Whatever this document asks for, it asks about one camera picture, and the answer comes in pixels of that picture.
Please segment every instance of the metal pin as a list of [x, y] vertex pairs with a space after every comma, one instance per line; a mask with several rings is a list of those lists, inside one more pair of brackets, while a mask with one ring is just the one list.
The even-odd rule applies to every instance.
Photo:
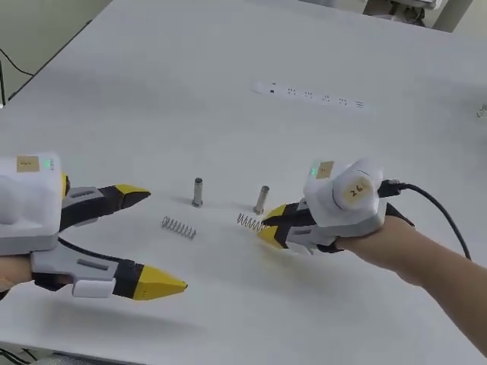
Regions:
[[264, 212], [264, 204], [266, 203], [267, 194], [269, 193], [269, 187], [264, 185], [257, 199], [257, 204], [253, 207], [253, 212], [257, 215], [261, 215]]
[[203, 179], [201, 177], [197, 177], [195, 179], [195, 195], [191, 204], [193, 207], [201, 207], [203, 205], [202, 200], [203, 195]]

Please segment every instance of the power strip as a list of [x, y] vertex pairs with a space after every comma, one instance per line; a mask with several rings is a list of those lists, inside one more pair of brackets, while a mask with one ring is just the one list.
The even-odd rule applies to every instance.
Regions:
[[325, 93], [315, 93], [311, 90], [297, 89], [292, 86], [285, 86], [275, 82], [266, 83], [263, 81], [257, 81], [253, 85], [252, 91], [258, 94], [267, 94], [288, 100], [300, 100], [320, 106], [338, 106], [347, 110], [360, 112], [372, 111], [372, 108], [361, 100], [348, 97], [335, 97]]

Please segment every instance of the yellow fingertip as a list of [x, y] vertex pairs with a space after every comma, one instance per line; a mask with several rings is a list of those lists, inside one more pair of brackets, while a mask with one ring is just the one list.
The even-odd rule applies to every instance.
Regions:
[[169, 273], [145, 265], [135, 288], [134, 300], [152, 300], [182, 293], [188, 287]]
[[147, 192], [147, 189], [138, 188], [137, 186], [127, 185], [127, 184], [118, 184], [115, 185], [116, 189], [121, 192], [122, 194], [130, 194], [131, 192]]
[[[278, 206], [276, 209], [271, 210], [266, 215], [264, 220], [267, 218], [270, 218], [270, 217], [276, 217], [276, 216], [282, 215], [282, 213], [284, 213], [285, 208], [286, 208], [286, 204]], [[268, 245], [270, 245], [276, 249], [284, 249], [284, 247], [282, 247], [282, 245], [278, 241], [276, 241], [274, 238], [276, 232], [277, 232], [277, 226], [276, 227], [267, 227], [267, 228], [264, 228], [263, 230], [261, 230], [260, 232], [258, 232], [257, 236], [260, 239], [262, 239], [265, 243], [267, 243]]]

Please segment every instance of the sticker label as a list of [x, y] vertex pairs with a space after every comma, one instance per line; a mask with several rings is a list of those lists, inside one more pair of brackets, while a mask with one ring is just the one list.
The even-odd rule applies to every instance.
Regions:
[[328, 179], [332, 174], [334, 161], [327, 161], [320, 163], [317, 171], [317, 179]]
[[17, 156], [18, 173], [38, 173], [40, 171], [38, 156]]
[[371, 182], [362, 176], [347, 187], [343, 192], [343, 198], [348, 204], [353, 205], [371, 192], [373, 192]]

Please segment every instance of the human hand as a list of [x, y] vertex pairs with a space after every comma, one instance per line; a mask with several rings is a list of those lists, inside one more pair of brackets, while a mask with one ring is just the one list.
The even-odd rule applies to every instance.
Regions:
[[384, 225], [377, 232], [363, 237], [340, 238], [336, 246], [353, 252], [372, 265], [396, 272], [410, 284], [420, 285], [414, 268], [422, 255], [422, 240], [405, 220], [386, 216]]
[[28, 256], [0, 257], [0, 293], [32, 280]]

